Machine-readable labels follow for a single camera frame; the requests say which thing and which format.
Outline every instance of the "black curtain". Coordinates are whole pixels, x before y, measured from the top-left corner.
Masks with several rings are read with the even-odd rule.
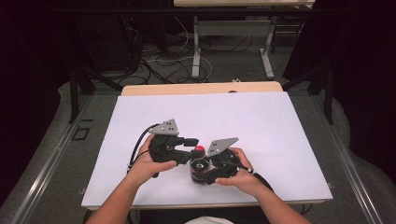
[[[53,22],[44,1],[0,2],[0,205],[35,154],[58,108],[57,90],[68,81]]]
[[[396,183],[396,5],[318,0],[314,7],[348,6],[347,15],[308,19],[284,77],[294,80],[331,57],[334,97],[349,120],[351,150]]]

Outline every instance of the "black device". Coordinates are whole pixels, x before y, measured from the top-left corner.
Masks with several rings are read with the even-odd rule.
[[[238,141],[237,137],[212,141],[207,153],[196,148],[191,151],[178,150],[176,147],[181,145],[184,147],[196,147],[199,140],[196,138],[178,137],[179,131],[176,122],[174,119],[169,119],[162,124],[148,127],[140,136],[134,151],[137,150],[137,146],[146,132],[155,134],[148,146],[148,153],[151,158],[156,162],[175,161],[177,165],[191,161],[191,178],[196,183],[211,185],[218,177],[232,177],[236,175],[239,169],[245,169],[272,190],[264,178],[244,166],[229,149],[233,143]],[[134,154],[131,158],[129,169],[133,166],[133,158]]]

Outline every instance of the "metal bracket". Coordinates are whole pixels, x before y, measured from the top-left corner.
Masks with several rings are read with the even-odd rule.
[[[224,151],[225,149],[230,147],[232,144],[234,144],[238,140],[239,139],[237,137],[214,140],[210,144],[209,150],[207,151],[207,157],[219,155],[222,151]]]
[[[168,121],[149,129],[148,132],[155,134],[178,135],[178,128],[175,120],[169,119]]]

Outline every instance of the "table leg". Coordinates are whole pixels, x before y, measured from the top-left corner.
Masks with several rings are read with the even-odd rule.
[[[192,62],[192,78],[199,77],[199,67],[201,61],[201,49],[199,48],[199,27],[198,27],[198,18],[194,17],[194,59]]]
[[[276,17],[271,18],[270,25],[268,26],[267,36],[265,37],[264,49],[260,49],[260,54],[262,56],[262,65],[264,66],[264,72],[268,79],[274,79],[274,72],[268,58],[268,52],[271,48],[271,41],[274,35],[274,30],[276,26]]]

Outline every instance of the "white table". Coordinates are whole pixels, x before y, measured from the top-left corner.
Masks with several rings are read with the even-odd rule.
[[[115,106],[82,206],[97,209],[125,177],[140,134],[148,126],[169,119],[176,120],[180,137],[198,138],[199,145],[206,149],[212,140],[238,137],[233,146],[244,149],[255,170],[286,203],[331,200],[290,98],[280,90],[276,82],[125,88]],[[131,208],[253,204],[257,204],[254,198],[234,187],[194,184],[189,165],[179,165],[143,185]]]
[[[175,7],[279,7],[313,5],[315,0],[175,0]],[[268,58],[276,17],[270,21],[198,21],[194,17],[194,59],[192,77],[199,76],[201,49],[200,35],[255,35],[265,36],[264,48],[260,49],[265,75],[274,79],[273,69]]]

